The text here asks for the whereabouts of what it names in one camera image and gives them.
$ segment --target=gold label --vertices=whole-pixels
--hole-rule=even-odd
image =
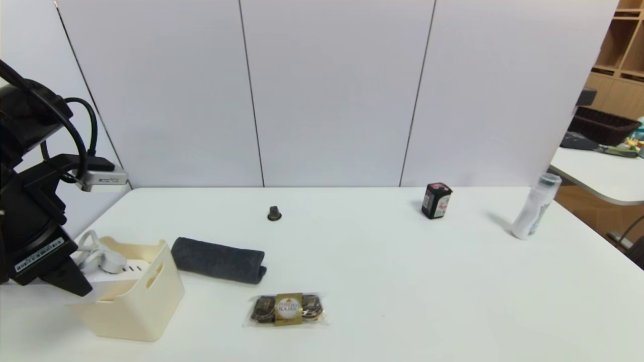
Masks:
[[[302,293],[275,297],[275,325],[302,324]]]

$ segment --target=rolled towel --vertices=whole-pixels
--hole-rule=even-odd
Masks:
[[[213,278],[259,284],[266,274],[264,252],[178,238],[172,246],[176,267]]]

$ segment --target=beige plastic basket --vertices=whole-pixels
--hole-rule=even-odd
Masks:
[[[103,237],[100,242],[127,259],[145,260],[150,266],[131,288],[112,290],[95,303],[68,307],[97,336],[156,341],[184,296],[170,248],[165,240],[157,245],[135,245]]]

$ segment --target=black box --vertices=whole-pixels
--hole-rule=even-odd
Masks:
[[[451,189],[442,182],[427,185],[421,211],[430,219],[442,218],[450,201]]]

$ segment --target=wooden shelf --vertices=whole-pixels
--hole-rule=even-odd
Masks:
[[[617,10],[613,19],[636,20],[642,16],[642,9],[624,9]]]
[[[586,87],[597,90],[593,109],[644,115],[644,0],[620,0]]]
[[[644,73],[644,21],[640,21],[621,70]]]
[[[620,0],[620,3],[617,5],[618,10],[642,8],[644,8],[644,0]]]
[[[613,19],[601,45],[596,65],[619,68],[639,20]]]
[[[644,85],[644,71],[626,71],[623,70],[620,73],[621,79],[627,79],[629,81],[640,82]]]

